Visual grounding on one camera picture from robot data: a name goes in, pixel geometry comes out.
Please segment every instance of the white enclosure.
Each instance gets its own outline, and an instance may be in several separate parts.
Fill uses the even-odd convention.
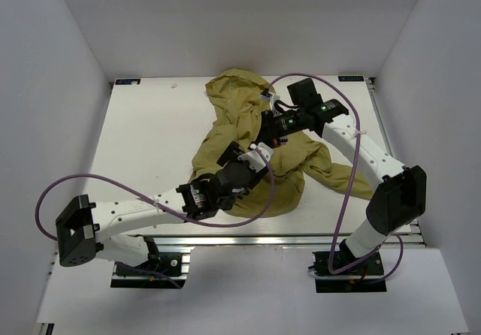
[[[420,224],[443,256],[436,279],[449,282],[444,260],[470,333],[481,333],[480,18],[481,0],[0,0],[1,332],[32,331],[54,250],[35,202],[55,179],[90,170],[108,82],[239,67],[377,77],[396,156],[428,173]],[[52,193],[49,229],[82,188]]]

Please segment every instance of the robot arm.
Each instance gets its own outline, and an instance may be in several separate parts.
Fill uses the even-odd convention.
[[[276,146],[282,143],[280,138],[309,129],[353,162],[357,133],[349,111],[337,100],[324,102],[311,79],[293,83],[288,90],[297,109],[277,115],[265,111],[258,140]],[[268,99],[275,95],[264,91],[262,96]],[[361,134],[358,169],[374,195],[366,209],[366,220],[341,243],[338,266],[368,254],[394,231],[425,212],[424,170],[419,166],[408,168],[382,151],[366,134]]]
[[[232,142],[218,160],[223,166],[164,194],[153,195],[153,203],[141,199],[91,203],[88,195],[72,199],[56,219],[59,262],[64,267],[85,264],[93,258],[138,266],[156,252],[147,237],[123,234],[162,224],[198,222],[230,210],[240,195],[248,195],[268,169],[273,150],[259,143],[243,152]]]

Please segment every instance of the black end effector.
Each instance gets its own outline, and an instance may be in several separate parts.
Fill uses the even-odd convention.
[[[275,116],[272,111],[262,113],[262,123],[256,143],[263,142],[270,147],[282,145],[281,138],[295,132],[309,129],[322,137],[324,124],[332,122],[333,118],[349,111],[338,101],[332,99],[323,102],[322,96],[317,93],[312,79],[293,83],[287,86],[292,103],[298,106],[297,110],[288,110]]]
[[[320,105],[322,96],[317,93],[314,81],[311,78],[306,78],[299,82],[287,86],[292,103],[300,108],[310,108]]]
[[[230,210],[235,200],[266,174],[264,171],[256,173],[250,169],[248,161],[239,160],[242,154],[239,145],[232,141],[217,161],[224,168],[215,174],[201,175],[176,189],[183,196],[186,206],[182,210],[188,217],[202,220],[214,217],[219,209]]]

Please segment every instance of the white table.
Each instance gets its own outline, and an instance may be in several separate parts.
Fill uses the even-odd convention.
[[[383,149],[385,145],[364,82],[339,82],[324,77],[343,91],[358,110],[362,129]],[[288,77],[275,85],[277,93],[291,103],[286,86],[301,77]],[[111,177],[146,195],[162,193],[184,184],[192,173],[191,160],[216,119],[205,92],[207,77],[143,78],[138,85],[113,87],[111,100],[92,173]],[[316,83],[325,101],[339,96],[323,83]],[[306,132],[315,140],[314,133]],[[328,144],[332,160],[349,164]],[[275,235],[332,234],[343,195],[304,175],[306,186],[298,207],[291,213],[259,219],[239,228],[206,228],[193,224],[163,225],[132,231],[131,234],[164,235]],[[89,180],[86,193],[92,201],[114,201],[132,195],[98,180]],[[353,232],[365,219],[367,201],[351,198],[341,232]],[[219,211],[208,222],[234,223],[242,218]],[[410,227],[401,230],[409,233]]]
[[[391,267],[397,249],[381,250]],[[450,335],[467,331],[439,250],[409,249],[377,294],[317,294],[307,249],[198,247],[174,289],[109,288],[113,265],[53,271],[39,322],[53,335]]]

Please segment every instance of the wrinkled cloth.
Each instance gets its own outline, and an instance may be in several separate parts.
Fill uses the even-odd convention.
[[[217,120],[192,159],[191,180],[202,174],[214,174],[221,167],[216,163],[231,141],[243,151],[254,141],[261,126],[261,112],[270,104],[259,94],[268,85],[259,75],[231,69],[206,84],[207,95],[215,107]],[[289,135],[286,145],[274,150],[271,166],[275,177],[275,196],[263,217],[278,216],[293,211],[304,190],[304,174],[338,192],[345,192],[351,167],[331,162],[328,147],[312,140],[304,132]],[[235,201],[230,215],[253,217],[264,207],[270,193],[269,176],[243,199]],[[355,176],[352,195],[370,199],[371,188],[364,177]]]

